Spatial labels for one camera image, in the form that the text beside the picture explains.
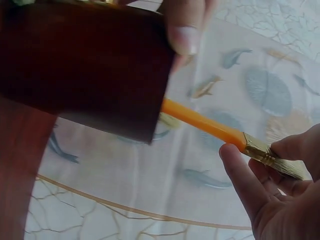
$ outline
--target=paintbrush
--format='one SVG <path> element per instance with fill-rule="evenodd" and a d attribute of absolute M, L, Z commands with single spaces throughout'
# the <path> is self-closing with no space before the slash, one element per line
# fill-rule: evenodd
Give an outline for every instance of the paintbrush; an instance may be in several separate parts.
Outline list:
<path fill-rule="evenodd" d="M 235 128 L 211 120 L 167 98 L 163 100 L 161 111 L 209 133 L 225 143 L 235 145 L 241 153 L 270 166 L 280 173 L 299 180 L 303 180 L 305 178 L 305 172 L 301 168 L 301 162 L 290 161 L 278 157 L 274 152 L 272 152 L 268 144 L 245 132 L 241 132 Z"/>

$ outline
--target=blue fish pattern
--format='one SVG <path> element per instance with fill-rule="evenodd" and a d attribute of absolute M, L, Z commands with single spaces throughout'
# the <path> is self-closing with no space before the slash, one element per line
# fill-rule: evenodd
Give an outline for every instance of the blue fish pattern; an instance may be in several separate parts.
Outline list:
<path fill-rule="evenodd" d="M 56 154 L 58 154 L 60 157 L 64 158 L 67 161 L 70 161 L 72 163 L 76 163 L 78 164 L 79 161 L 77 160 L 77 156 L 65 153 L 64 151 L 62 151 L 62 149 L 60 148 L 59 144 L 58 144 L 58 140 L 56 138 L 56 134 L 52 131 L 49 141 L 47 143 L 48 147 L 54 151 Z"/>
<path fill-rule="evenodd" d="M 222 67 L 224 69 L 230 69 L 233 65 L 239 65 L 238 59 L 242 53 L 252 53 L 252 50 L 248 48 L 242 48 L 226 53 L 223 56 Z"/>
<path fill-rule="evenodd" d="M 299 84 L 301 87 L 307 89 L 311 94 L 320 96 L 320 93 L 317 92 L 317 91 L 315 91 L 315 90 L 313 90 L 313 89 L 307 84 L 307 82 L 306 82 L 305 79 L 303 79 L 302 77 L 300 77 L 300 76 L 298 76 L 298 75 L 296 75 L 296 74 L 293 74 L 293 76 L 294 76 L 294 78 L 296 79 L 296 81 L 298 82 L 298 84 Z"/>
<path fill-rule="evenodd" d="M 157 140 L 162 139 L 162 138 L 163 138 L 164 136 L 166 136 L 169 132 L 170 132 L 170 130 L 166 130 L 166 131 L 161 132 L 161 133 L 155 133 L 155 134 L 153 135 L 152 141 L 157 141 Z M 126 138 L 126 137 L 123 137 L 123 136 L 118 136 L 118 139 L 121 140 L 121 141 L 123 141 L 123 142 L 130 143 L 130 144 L 144 145 L 143 142 L 136 141 L 136 140 L 131 140 L 131 139 Z"/>
<path fill-rule="evenodd" d="M 205 175 L 206 171 L 197 171 L 192 169 L 183 170 L 185 178 L 198 186 L 205 186 L 214 189 L 229 189 L 233 186 L 231 182 L 221 182 Z"/>

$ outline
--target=fish print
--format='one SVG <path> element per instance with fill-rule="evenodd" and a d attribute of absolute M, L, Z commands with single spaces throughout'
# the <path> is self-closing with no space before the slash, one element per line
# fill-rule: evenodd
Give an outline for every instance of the fish print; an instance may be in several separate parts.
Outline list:
<path fill-rule="evenodd" d="M 153 135 L 153 139 L 152 141 L 157 141 L 162 139 L 164 136 L 166 136 L 168 133 L 170 132 L 170 130 L 166 130 L 164 132 L 160 132 L 160 133 L 155 133 Z M 129 143 L 129 144 L 136 144 L 136 145 L 147 145 L 146 143 L 143 143 L 141 141 L 136 141 L 136 140 L 131 140 L 129 138 L 123 137 L 123 136 L 118 136 L 117 137 L 119 140 L 125 142 L 125 143 Z"/>
<path fill-rule="evenodd" d="M 208 170 L 197 171 L 185 169 L 183 170 L 183 175 L 198 186 L 206 186 L 214 189 L 229 189 L 233 186 L 231 182 L 221 182 L 205 175 L 205 172 L 207 171 Z"/>
<path fill-rule="evenodd" d="M 223 79 L 219 76 L 216 76 L 212 81 L 206 83 L 205 85 L 199 87 L 193 94 L 192 94 L 192 98 L 193 99 L 198 99 L 201 98 L 205 95 L 212 95 L 212 93 L 210 92 L 210 90 L 212 89 L 212 87 L 215 85 L 215 83 L 219 82 L 219 81 L 223 81 Z"/>
<path fill-rule="evenodd" d="M 284 60 L 290 61 L 290 62 L 292 62 L 292 63 L 294 63 L 294 64 L 297 64 L 297 65 L 299 65 L 300 67 L 302 67 L 302 65 L 300 64 L 300 62 L 299 62 L 297 59 L 288 56 L 288 54 L 284 54 L 284 53 L 282 53 L 282 52 L 280 52 L 280 51 L 277 51 L 277 50 L 274 50 L 274 49 L 268 49 L 268 50 L 266 51 L 266 53 L 267 53 L 268 55 L 272 56 L 272 57 L 277 58 L 277 59 L 280 59 L 280 60 L 281 60 L 281 59 L 284 59 Z"/>
<path fill-rule="evenodd" d="M 77 156 L 74 156 L 74 155 L 71 155 L 71 154 L 68 154 L 68 153 L 65 153 L 64 151 L 62 151 L 62 149 L 60 148 L 60 146 L 58 144 L 56 135 L 53 131 L 50 135 L 50 138 L 49 138 L 47 145 L 52 151 L 54 151 L 56 154 L 58 154 L 60 157 L 64 158 L 65 160 L 70 161 L 72 163 L 76 163 L 76 164 L 79 163 L 79 161 L 77 161 L 77 158 L 78 158 Z"/>
<path fill-rule="evenodd" d="M 164 112 L 160 112 L 159 121 L 169 129 L 178 129 L 181 125 L 181 121 L 179 119 Z"/>
<path fill-rule="evenodd" d="M 224 69 L 230 69 L 233 65 L 239 65 L 238 59 L 243 53 L 252 53 L 252 50 L 248 48 L 242 48 L 226 53 L 223 56 L 222 67 Z"/>
<path fill-rule="evenodd" d="M 298 76 L 298 75 L 296 75 L 296 74 L 293 74 L 293 76 L 294 76 L 294 78 L 297 80 L 298 84 L 299 84 L 301 87 L 307 89 L 311 94 L 320 96 L 320 93 L 317 92 L 317 91 L 315 91 L 315 90 L 313 90 L 313 89 L 307 84 L 307 82 L 306 82 L 305 79 L 303 79 L 302 77 L 300 77 L 300 76 Z"/>

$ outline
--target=brass ferrule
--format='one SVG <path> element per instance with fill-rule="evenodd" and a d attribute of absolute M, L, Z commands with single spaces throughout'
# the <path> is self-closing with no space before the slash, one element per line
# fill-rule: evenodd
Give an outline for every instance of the brass ferrule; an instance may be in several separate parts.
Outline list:
<path fill-rule="evenodd" d="M 302 169 L 301 161 L 290 161 L 278 157 L 270 148 L 270 146 L 263 141 L 243 133 L 246 139 L 246 146 L 243 154 L 255 159 L 280 173 L 289 175 L 299 180 L 305 178 L 305 172 Z"/>

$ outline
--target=crackle pattern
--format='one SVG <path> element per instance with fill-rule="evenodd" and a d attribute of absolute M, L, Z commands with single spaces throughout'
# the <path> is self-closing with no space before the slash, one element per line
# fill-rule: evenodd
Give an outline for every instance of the crackle pattern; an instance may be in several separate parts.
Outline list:
<path fill-rule="evenodd" d="M 249 230 L 197 226 L 128 212 L 37 178 L 25 240 L 253 240 Z"/>
<path fill-rule="evenodd" d="M 226 0 L 221 1 L 215 17 L 320 62 L 320 19 L 307 4 L 289 0 Z"/>

